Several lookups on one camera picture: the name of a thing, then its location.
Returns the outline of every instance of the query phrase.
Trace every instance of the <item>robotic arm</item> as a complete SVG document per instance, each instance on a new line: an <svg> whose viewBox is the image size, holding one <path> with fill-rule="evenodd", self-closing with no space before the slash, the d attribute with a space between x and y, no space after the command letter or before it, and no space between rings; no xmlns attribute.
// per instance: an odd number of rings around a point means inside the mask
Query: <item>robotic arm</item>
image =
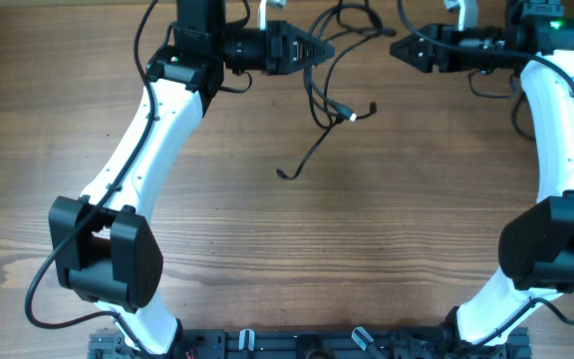
<svg viewBox="0 0 574 359"><path fill-rule="evenodd" d="M551 301L574 291L574 89L538 61L499 54L539 56L574 84L574 20L561 18L553 2L532 1L539 4L533 10L529 0L508 1L506 28L482 29L476 27L475 1L459 0L465 14L460 13L458 27L428 25L391 47L393 56L426 73L438 66L441 72L503 68L520 74L540 159L538 204L503 231L500 268L481 291L433 328L225 333L183 330L156 292L162 255L149 229L155 199L178 150L222 89L223 67L238 75L246 70L290 74L331 58L334 49L286 22L266 22L265 1L259 28L243 29L244 24L227 26L222 0L177 0L178 18L170 26L174 44L161 46L148 63L155 101L143 92L135 119L106 166L78 199L58 197L49 215L58 247L106 195L155 106L156 121L115 193L56 259L62 286L122 318L121 332L91 337L90 358L529 358L526 331L513 329L542 305L537 299ZM110 240L95 235L104 227Z"/></svg>

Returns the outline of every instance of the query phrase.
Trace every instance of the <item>wooden surface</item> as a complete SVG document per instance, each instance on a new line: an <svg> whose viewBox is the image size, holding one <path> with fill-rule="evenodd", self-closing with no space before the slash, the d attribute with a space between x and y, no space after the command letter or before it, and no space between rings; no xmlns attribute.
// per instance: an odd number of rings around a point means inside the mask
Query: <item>wooden surface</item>
<svg viewBox="0 0 574 359"><path fill-rule="evenodd" d="M455 21L441 1L408 3L418 25ZM480 2L483 23L501 23L500 3ZM292 1L270 17L307 28L331 5ZM393 2L374 6L407 33ZM52 201L79 194L133 118L143 10L0 9L0 357L81 358L88 334L110 325L40 330L23 299L51 250ZM173 14L154 11L144 59ZM503 226L534 203L535 147L511 129L509 102L474 97L465 74L421 74L390 57L390 43L353 52L332 81L334 98L359 112L375 100L378 115L334 130L296 181L274 171L295 169L320 136L301 75L254 74L247 95L214 99L152 218L165 258L159 288L186 328L434 325L493 273ZM507 75L477 79L480 90L507 91ZM574 312L574 295L559 304ZM35 308L53 322L95 309L60 288L54 270ZM545 310L526 324L535 358L574 358L573 327Z"/></svg>

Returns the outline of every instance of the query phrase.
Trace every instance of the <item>table top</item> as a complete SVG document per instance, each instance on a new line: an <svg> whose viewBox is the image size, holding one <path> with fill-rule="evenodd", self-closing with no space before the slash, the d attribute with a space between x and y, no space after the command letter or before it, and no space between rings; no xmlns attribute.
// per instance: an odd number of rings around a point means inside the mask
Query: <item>table top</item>
<svg viewBox="0 0 574 359"><path fill-rule="evenodd" d="M418 26L456 21L441 1L407 2ZM501 24L499 3L480 2L480 22ZM295 0L269 17L308 28L332 5ZM408 33L392 1L373 6ZM112 325L40 330L23 300L52 249L53 200L78 196L134 116L143 86L132 42L144 8L0 8L0 357L81 358L88 335ZM228 18L242 14L229 3ZM152 14L144 61L173 17L165 4ZM501 230L535 201L535 145L512 130L510 101L473 96L465 74L421 74L388 55L391 42L374 40L340 62L331 95L361 113L376 101L379 112L334 129L295 181L275 169L295 170L321 135L301 75L254 73L248 94L216 96L151 224L165 260L159 290L185 328L436 325L497 268ZM475 81L503 93L508 75ZM244 79L227 74L225 83ZM532 129L527 107L520 119ZM558 303L574 313L574 294ZM95 310L61 288L54 269L35 308L53 322ZM574 327L546 310L525 324L535 358L574 358Z"/></svg>

